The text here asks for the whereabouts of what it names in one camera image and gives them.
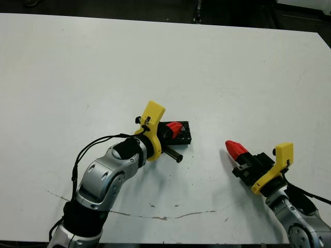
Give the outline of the left gripper, yellow mount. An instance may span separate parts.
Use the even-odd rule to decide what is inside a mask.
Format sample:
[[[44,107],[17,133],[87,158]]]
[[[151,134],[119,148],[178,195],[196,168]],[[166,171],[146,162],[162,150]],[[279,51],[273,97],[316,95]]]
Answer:
[[[175,140],[183,128],[181,122],[162,122],[161,118],[165,107],[149,101],[142,116],[136,118],[140,125],[135,135],[147,138],[147,160],[154,161],[164,152],[172,157],[177,163],[181,162],[183,156],[169,147],[170,142]]]

